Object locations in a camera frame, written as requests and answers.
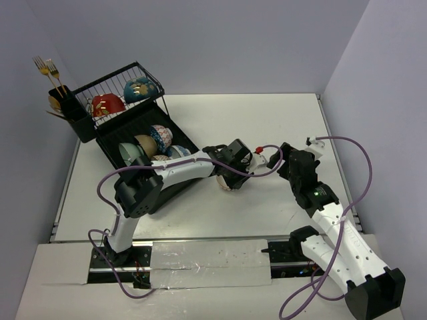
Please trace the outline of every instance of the black dish rack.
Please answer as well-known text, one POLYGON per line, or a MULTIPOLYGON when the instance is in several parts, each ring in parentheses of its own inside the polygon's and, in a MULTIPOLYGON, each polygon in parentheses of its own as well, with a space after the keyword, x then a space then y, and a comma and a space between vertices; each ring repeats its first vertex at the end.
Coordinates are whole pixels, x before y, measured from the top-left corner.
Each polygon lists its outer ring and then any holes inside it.
MULTIPOLYGON (((135 143, 136 135, 149 135, 151 125, 163 125, 173 133, 172 145, 181 145, 191 153, 199 151, 190 138, 172 121, 163 98, 165 91, 160 82, 138 62, 131 63, 109 75, 91 82, 77 90, 67 88, 67 96, 62 99, 56 90, 49 94, 61 104, 61 110, 70 120, 70 126, 77 133, 81 142, 96 139, 111 164, 116 168, 125 167, 119 152, 119 143, 135 143), (91 100, 106 93, 123 97, 125 84, 138 77, 147 77, 157 87, 158 93, 143 101, 125 104, 125 111, 93 118, 91 100), (159 107, 156 99, 162 98, 166 113, 159 107)), ((195 180, 172 185, 161 191, 155 205, 149 211, 155 213, 172 197, 190 186, 195 180)))

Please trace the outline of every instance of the cable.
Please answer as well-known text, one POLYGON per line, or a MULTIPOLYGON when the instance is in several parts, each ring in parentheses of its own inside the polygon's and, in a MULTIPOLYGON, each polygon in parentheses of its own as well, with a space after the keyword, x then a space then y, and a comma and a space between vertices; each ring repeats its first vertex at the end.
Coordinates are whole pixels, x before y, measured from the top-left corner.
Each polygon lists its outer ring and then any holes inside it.
POLYGON ((93 245, 93 247, 94 247, 94 248, 95 248, 95 250, 98 252, 98 254, 99 254, 101 257, 103 257, 103 259, 105 260, 105 262, 108 264, 108 266, 109 266, 109 267, 111 268, 111 270, 113 271, 114 277, 115 277, 115 279, 117 280, 117 283, 119 284, 120 289, 123 291, 123 293, 124 293, 125 295, 127 295, 129 298, 132 298, 132 299, 142 299, 142 298, 145 298, 145 297, 148 297, 149 295, 151 295, 151 294, 155 291, 155 289, 150 290, 150 292, 146 293, 145 295, 132 295, 132 294, 130 294, 129 292, 127 292, 127 291, 126 291, 126 289, 125 289, 125 287, 123 286, 123 283, 121 282, 121 280, 120 280, 120 278, 119 278, 119 275, 118 275, 117 271, 115 270, 115 268, 114 268, 113 264, 108 260, 107 256, 106 256, 106 255, 104 255, 104 253, 99 249, 99 247, 96 245, 95 241, 92 239, 91 234, 92 234, 92 233, 94 233, 94 232, 96 232, 96 233, 100 233, 100 234, 102 234, 103 236, 106 236, 106 237, 108 237, 108 233, 103 232, 103 231, 101 231, 101 230, 92 229, 92 230, 89 230, 89 231, 87 232, 87 237, 89 238, 90 243, 93 245))
MULTIPOLYGON (((314 276, 316 275, 317 272, 319 272, 321 270, 321 268, 317 268, 316 270, 314 270, 314 272, 312 273, 312 287, 313 289, 316 288, 316 286, 314 285, 314 276)), ((341 299, 343 299, 345 297, 345 295, 342 295, 340 297, 337 298, 329 298, 329 297, 325 297, 324 295, 322 295, 320 292, 318 292, 318 296, 321 297, 322 299, 325 299, 327 301, 339 301, 341 299)))
POLYGON ((107 198, 105 198, 102 193, 101 193, 101 187, 102 185, 112 176, 124 172, 124 171, 130 171, 130 170, 156 170, 156 169, 165 169, 165 168, 169 168, 169 167, 176 167, 177 165, 184 165, 186 163, 193 163, 196 161, 204 161, 204 162, 210 162, 216 165, 220 165, 224 168, 226 168, 227 170, 230 170, 231 172, 234 172, 238 175, 242 175, 244 177, 252 177, 252 178, 258 178, 258 177, 265 177, 267 175, 272 174, 273 172, 275 172, 277 169, 279 169, 279 166, 282 164, 282 160, 283 160, 283 151, 280 149, 280 147, 278 147, 277 145, 264 145, 262 148, 275 148, 279 151, 280 153, 280 159, 279 161, 276 163, 276 166, 265 173, 261 173, 259 175, 253 175, 250 173, 244 173, 241 171, 238 171, 228 165, 223 164, 222 162, 219 162, 217 160, 213 160, 210 158, 191 158, 191 159, 186 159, 183 161, 178 161, 175 163, 170 163, 169 165, 163 166, 163 165, 157 165, 157 166, 151 166, 151 165, 132 165, 130 167, 123 167, 123 168, 119 168, 117 170, 114 170, 110 173, 108 173, 104 178, 101 179, 101 181, 98 183, 98 186, 96 188, 96 193, 98 194, 98 197, 104 201, 106 204, 108 204, 109 206, 113 207, 113 209, 115 210, 116 213, 116 218, 114 221, 114 226, 113 226, 113 230, 111 231, 111 233, 109 235, 115 235, 115 232, 117 231, 117 228, 119 227, 119 216, 120 216, 120 210, 119 207, 116 206, 114 203, 112 203, 110 200, 108 200, 107 198))
MULTIPOLYGON (((343 211, 342 216, 341 217, 345 217, 346 214, 348 213, 348 211, 354 207, 356 204, 358 204, 364 197, 365 195, 368 193, 368 190, 371 186, 372 183, 372 163, 371 160, 369 158, 368 153, 366 152, 366 150, 363 148, 363 146, 361 146, 361 144, 359 144, 359 142, 351 139, 351 138, 347 138, 347 137, 340 137, 340 136, 330 136, 330 137, 317 137, 316 140, 327 140, 327 139, 337 139, 337 140, 346 140, 349 141, 355 145, 357 145, 359 147, 359 149, 363 152, 366 161, 368 162, 368 169, 369 169, 369 178, 368 178, 368 183, 366 184, 365 190, 363 191, 363 193, 359 196, 359 198, 357 198, 357 200, 355 200, 354 202, 352 202, 351 204, 349 204, 343 211)), ((340 233, 338 234, 338 240, 336 242, 336 246, 334 249, 334 253, 332 254, 331 257, 331 261, 329 262, 329 265, 326 267, 325 273, 317 280, 312 281, 311 283, 308 283, 307 285, 304 285, 302 288, 298 289, 297 291, 295 291, 294 293, 292 293, 283 303, 283 305, 280 307, 280 311, 279 311, 279 319, 280 320, 290 320, 293 319, 294 317, 296 317, 297 315, 299 315, 309 304, 310 302, 312 302, 313 298, 318 294, 320 288, 322 287, 322 285, 324 284, 326 278, 329 275, 329 272, 332 269, 332 265, 335 262, 336 257, 338 256, 338 251, 340 249, 340 245, 342 242, 342 238, 344 236, 344 221, 341 221, 340 223, 340 233), (319 283, 318 286, 313 290, 313 292, 310 294, 310 296, 306 299, 306 301, 296 310, 294 311, 292 314, 286 316, 286 317, 282 317, 282 313, 286 307, 286 305, 299 293, 301 293, 302 291, 306 290, 307 288, 311 287, 312 285, 314 285, 315 283, 319 283)))

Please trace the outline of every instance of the table top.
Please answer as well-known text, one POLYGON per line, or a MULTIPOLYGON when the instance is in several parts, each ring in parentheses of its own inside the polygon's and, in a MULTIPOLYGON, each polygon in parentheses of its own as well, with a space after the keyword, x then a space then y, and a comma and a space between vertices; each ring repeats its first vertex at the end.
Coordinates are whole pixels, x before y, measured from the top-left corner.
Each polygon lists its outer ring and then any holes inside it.
MULTIPOLYGON (((314 94, 166 95, 171 118, 199 147, 229 144, 240 138, 250 149, 284 141, 298 149, 306 137, 328 135, 314 94)), ((265 150, 268 158, 274 150, 265 150)), ((332 145, 326 141, 318 176, 348 204, 332 145)), ((55 241, 84 241, 92 228, 111 228, 113 210, 96 195, 99 180, 113 170, 96 141, 81 143, 61 207, 55 241)), ((102 192, 114 199, 108 180, 102 192)), ((251 178, 234 192, 220 189, 216 179, 202 179, 164 205, 143 216, 134 239, 219 237, 283 237, 313 225, 299 208, 289 183, 272 174, 251 178)))
MULTIPOLYGON (((379 254, 375 237, 365 235, 364 239, 379 254)), ((135 300, 126 297, 117 283, 86 284, 90 257, 89 243, 39 245, 16 319, 276 320, 285 299, 309 281, 309 278, 301 277, 272 279, 268 285, 252 287, 160 289, 147 299, 135 300)), ((142 294, 141 290, 133 290, 128 284, 125 286, 135 295, 142 294)), ((296 310, 310 293, 311 290, 305 290, 297 295, 284 315, 296 310)), ((329 297, 341 294, 330 278, 326 279, 322 293, 329 297)), ((354 320, 343 300, 330 302, 319 297, 315 297, 297 318, 354 320)), ((403 320, 403 317, 400 310, 395 309, 378 320, 403 320)))

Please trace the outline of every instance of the red object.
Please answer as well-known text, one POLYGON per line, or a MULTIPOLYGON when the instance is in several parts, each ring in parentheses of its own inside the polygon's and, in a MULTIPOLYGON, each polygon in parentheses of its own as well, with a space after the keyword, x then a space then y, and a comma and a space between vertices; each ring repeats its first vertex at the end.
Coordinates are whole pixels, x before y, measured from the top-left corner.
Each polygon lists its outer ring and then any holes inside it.
POLYGON ((106 95, 97 95, 92 100, 92 116, 102 117, 111 113, 125 111, 125 104, 123 101, 113 93, 106 95))

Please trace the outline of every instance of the wall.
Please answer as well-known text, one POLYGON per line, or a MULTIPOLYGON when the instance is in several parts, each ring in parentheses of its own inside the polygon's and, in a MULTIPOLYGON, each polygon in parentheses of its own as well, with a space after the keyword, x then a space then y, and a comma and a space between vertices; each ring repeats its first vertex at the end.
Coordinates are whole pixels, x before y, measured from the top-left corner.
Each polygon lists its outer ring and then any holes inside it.
POLYGON ((50 236, 76 138, 50 110, 48 79, 31 57, 52 58, 71 80, 24 0, 0 1, 0 319, 21 300, 38 243, 50 236))
POLYGON ((368 0, 27 2, 79 85, 138 60, 167 93, 321 93, 368 0))
MULTIPOLYGON (((374 180, 358 212, 391 267, 406 278, 405 319, 427 319, 427 2, 375 0, 324 93, 332 133, 359 140, 374 180)), ((352 195, 366 184, 357 148, 338 143, 352 195)))

